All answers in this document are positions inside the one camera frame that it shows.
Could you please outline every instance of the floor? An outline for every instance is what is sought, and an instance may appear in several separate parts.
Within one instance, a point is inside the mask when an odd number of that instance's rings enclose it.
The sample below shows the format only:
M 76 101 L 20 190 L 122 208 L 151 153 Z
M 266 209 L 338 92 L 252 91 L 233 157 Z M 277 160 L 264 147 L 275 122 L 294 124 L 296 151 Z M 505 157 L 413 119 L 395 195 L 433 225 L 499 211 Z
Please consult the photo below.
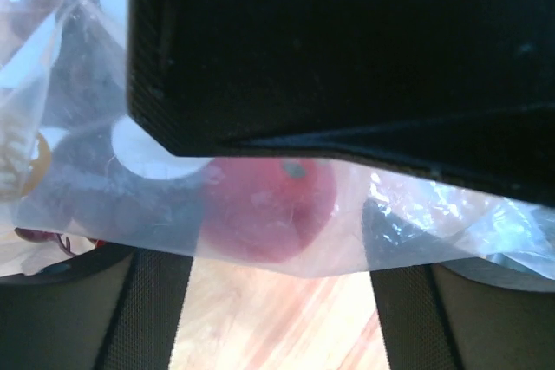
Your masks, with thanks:
M 170 368 L 388 370 L 369 276 L 196 260 Z

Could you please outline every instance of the tomato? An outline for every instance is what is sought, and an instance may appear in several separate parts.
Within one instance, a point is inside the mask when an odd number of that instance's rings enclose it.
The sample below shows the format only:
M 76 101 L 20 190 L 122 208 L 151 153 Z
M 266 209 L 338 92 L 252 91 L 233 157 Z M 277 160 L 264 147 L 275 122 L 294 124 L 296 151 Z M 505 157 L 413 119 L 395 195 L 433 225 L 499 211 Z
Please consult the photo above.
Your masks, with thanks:
M 314 159 L 217 158 L 203 171 L 201 238 L 252 263 L 281 263 L 328 223 L 337 189 L 330 163 Z
M 95 249 L 98 249 L 106 244 L 104 240 L 96 240 L 95 238 L 90 238 L 89 242 L 95 245 Z

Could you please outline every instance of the clear plastic bag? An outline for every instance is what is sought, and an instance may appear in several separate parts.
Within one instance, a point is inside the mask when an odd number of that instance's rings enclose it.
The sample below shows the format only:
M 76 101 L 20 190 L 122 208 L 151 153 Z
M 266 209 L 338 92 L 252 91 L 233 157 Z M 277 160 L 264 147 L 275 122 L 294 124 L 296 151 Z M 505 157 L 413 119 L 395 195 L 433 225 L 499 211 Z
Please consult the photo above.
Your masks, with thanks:
M 547 209 L 343 161 L 169 154 L 127 116 L 127 0 L 2 0 L 0 29 L 5 241 L 19 227 L 297 276 L 505 253 L 555 278 Z

